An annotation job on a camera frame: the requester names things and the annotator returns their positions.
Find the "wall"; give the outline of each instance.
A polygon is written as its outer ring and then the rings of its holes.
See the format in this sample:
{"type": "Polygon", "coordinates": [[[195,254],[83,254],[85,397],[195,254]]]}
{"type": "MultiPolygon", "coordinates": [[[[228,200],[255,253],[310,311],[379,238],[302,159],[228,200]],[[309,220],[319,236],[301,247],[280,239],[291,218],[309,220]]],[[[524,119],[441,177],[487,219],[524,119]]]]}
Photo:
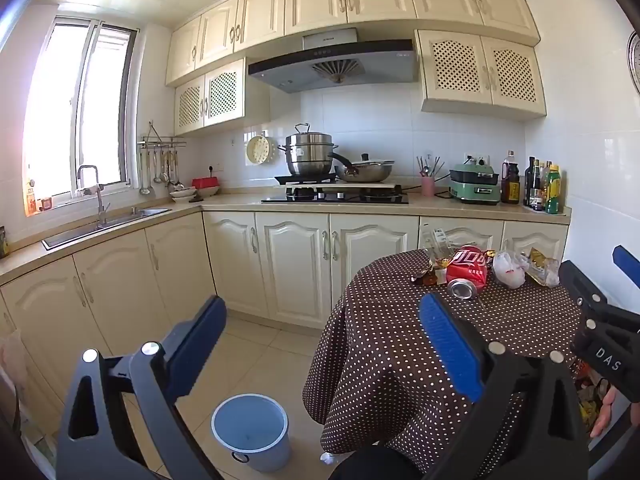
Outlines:
{"type": "Polygon", "coordinates": [[[548,117],[526,126],[527,154],[566,172],[573,208],[564,257],[620,306],[640,312],[640,290],[613,265],[623,245],[640,258],[640,96],[626,65],[632,32],[615,0],[527,0],[548,117]]]}
{"type": "MultiPolygon", "coordinates": [[[[18,21],[4,49],[0,51],[0,225],[4,225],[9,242],[21,240],[57,225],[95,214],[97,199],[62,206],[36,216],[24,215],[22,198],[22,130],[31,77],[40,49],[50,24],[56,15],[56,6],[29,6],[18,21]]],[[[164,72],[171,33],[164,27],[148,25],[142,29],[136,50],[140,70],[138,85],[138,113],[135,117],[136,135],[148,131],[148,121],[153,119],[161,135],[173,131],[174,90],[164,86],[164,72]]],[[[135,99],[130,103],[135,110],[135,99]]],[[[182,162],[185,168],[193,167],[192,152],[184,150],[182,162]]],[[[185,174],[183,181],[190,179],[185,174]]],[[[156,197],[167,196],[164,187],[158,187],[156,197]]],[[[111,194],[105,203],[111,208],[134,205],[142,200],[137,190],[111,194]]]]}
{"type": "MultiPolygon", "coordinates": [[[[331,134],[335,151],[360,160],[391,159],[396,163],[390,180],[417,182],[416,155],[443,157],[444,168],[464,162],[466,152],[489,155],[499,171],[507,150],[514,150],[524,164],[524,126],[514,121],[461,114],[420,111],[420,84],[355,85],[286,94],[271,89],[271,122],[263,128],[284,144],[296,123],[310,123],[312,131],[331,134]]],[[[273,177],[288,175],[286,160],[277,152],[271,163],[253,166],[245,156],[245,136],[251,129],[211,134],[201,139],[200,166],[222,165],[216,175],[223,186],[272,186],[273,177]]]]}

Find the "brown tablecloth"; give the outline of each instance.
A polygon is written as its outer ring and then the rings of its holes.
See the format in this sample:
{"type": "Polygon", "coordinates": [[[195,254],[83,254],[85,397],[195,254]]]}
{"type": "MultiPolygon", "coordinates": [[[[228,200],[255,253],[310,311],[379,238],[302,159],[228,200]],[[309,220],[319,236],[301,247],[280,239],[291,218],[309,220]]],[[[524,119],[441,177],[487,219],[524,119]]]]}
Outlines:
{"type": "MultiPolygon", "coordinates": [[[[471,403],[453,389],[418,319],[418,303],[430,290],[443,292],[453,314],[486,340],[529,356],[557,349],[573,361],[569,342],[580,314],[562,286],[548,289],[528,278],[509,290],[491,274],[481,293],[484,309],[442,285],[412,284],[410,276],[427,262],[423,250],[381,258],[357,273],[335,306],[302,394],[309,415],[324,424],[325,451],[345,453],[380,440],[425,472],[452,440],[471,403]]],[[[518,406],[514,398],[512,417],[518,406]]],[[[494,448],[486,468],[501,443],[494,448]]]]}

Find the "gas stove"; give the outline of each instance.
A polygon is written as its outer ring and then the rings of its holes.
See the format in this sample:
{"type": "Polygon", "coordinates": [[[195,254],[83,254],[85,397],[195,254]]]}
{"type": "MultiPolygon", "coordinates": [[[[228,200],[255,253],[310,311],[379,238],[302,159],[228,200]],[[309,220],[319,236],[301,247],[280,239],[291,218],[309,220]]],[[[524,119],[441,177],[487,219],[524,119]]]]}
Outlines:
{"type": "Polygon", "coordinates": [[[277,177],[284,193],[265,198],[262,202],[319,202],[319,203],[369,203],[369,204],[408,204],[409,199],[402,194],[398,184],[377,182],[372,184],[354,184],[335,182],[335,175],[320,176],[314,182],[306,177],[277,177]]]}

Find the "green electric cooker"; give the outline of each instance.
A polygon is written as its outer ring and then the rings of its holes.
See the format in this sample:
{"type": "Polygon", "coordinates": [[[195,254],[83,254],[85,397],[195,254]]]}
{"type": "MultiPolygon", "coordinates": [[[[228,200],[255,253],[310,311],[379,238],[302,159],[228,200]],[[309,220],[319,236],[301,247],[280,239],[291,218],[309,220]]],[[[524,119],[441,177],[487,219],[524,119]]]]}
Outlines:
{"type": "Polygon", "coordinates": [[[449,192],[469,204],[496,205],[500,202],[498,174],[486,164],[457,164],[449,172],[449,192]]]}

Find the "hand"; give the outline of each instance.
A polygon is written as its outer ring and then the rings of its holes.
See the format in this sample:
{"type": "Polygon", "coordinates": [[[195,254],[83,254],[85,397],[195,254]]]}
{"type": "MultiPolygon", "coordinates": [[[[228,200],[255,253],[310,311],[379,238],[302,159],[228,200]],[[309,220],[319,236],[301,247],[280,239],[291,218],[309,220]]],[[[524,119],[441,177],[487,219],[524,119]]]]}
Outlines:
{"type": "MultiPolygon", "coordinates": [[[[602,409],[596,420],[596,423],[591,430],[591,438],[599,436],[609,423],[611,422],[611,405],[616,400],[616,394],[618,390],[615,386],[607,392],[607,395],[602,399],[602,409]]],[[[634,426],[640,426],[640,402],[631,405],[631,424],[634,426]]]]}

